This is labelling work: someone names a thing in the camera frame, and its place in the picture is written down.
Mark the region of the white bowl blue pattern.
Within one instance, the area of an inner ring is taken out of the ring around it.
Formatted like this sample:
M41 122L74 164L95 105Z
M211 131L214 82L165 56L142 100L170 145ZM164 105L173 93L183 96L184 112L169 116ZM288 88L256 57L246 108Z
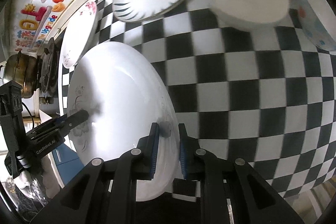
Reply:
M298 0L303 33L318 48L335 51L335 13L326 0Z

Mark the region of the white plate grey floral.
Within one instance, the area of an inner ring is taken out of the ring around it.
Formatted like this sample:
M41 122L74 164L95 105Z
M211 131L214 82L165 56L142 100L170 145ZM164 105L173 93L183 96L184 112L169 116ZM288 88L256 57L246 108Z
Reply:
M69 138L83 164L117 159L159 126L157 165L152 180L137 183L138 201L160 196L172 183L179 158L175 110L161 77L133 47L104 42L89 50L71 77L67 113L88 112Z

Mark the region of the checkered black white tablecloth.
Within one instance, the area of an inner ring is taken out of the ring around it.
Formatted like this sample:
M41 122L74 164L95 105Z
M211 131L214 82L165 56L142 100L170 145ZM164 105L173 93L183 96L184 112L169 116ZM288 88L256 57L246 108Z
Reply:
M204 0L186 0L147 23L123 23L109 0L96 36L148 55L167 84L177 117L203 144L240 156L283 196L335 174L335 57L303 34L291 7L276 27L239 31Z

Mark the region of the black gas stove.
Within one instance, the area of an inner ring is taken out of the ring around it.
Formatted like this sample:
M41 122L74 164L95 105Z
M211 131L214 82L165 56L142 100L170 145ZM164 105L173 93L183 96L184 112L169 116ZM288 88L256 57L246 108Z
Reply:
M58 90L58 69L64 33L65 31L60 33L56 39L50 38L41 55L38 88L39 103L43 105L53 104Z

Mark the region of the colourful wall sticker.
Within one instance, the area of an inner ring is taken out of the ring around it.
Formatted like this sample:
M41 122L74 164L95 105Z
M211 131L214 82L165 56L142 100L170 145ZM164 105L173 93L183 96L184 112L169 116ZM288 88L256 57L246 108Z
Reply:
M66 0L12 0L10 51L37 53L66 6Z

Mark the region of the white plate pink flowers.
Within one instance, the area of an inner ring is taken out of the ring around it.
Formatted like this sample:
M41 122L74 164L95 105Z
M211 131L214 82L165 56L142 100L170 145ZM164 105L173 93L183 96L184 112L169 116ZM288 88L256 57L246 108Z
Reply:
M60 51L63 67L76 65L92 47L92 39L98 23L98 10L95 1L84 3L68 20Z

